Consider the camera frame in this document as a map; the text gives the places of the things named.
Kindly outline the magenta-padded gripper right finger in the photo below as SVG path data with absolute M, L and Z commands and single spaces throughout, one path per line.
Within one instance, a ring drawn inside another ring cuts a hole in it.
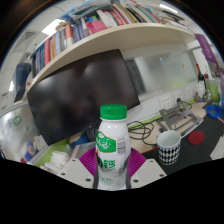
M 146 159 L 135 149 L 131 149 L 127 172 L 128 189 L 141 188 L 166 176 L 155 159 Z

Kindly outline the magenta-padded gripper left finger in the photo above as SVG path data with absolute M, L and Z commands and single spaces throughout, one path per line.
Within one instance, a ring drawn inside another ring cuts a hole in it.
M 80 158 L 72 157 L 58 176 L 84 188 L 94 188 L 97 174 L 95 149 L 87 151 Z

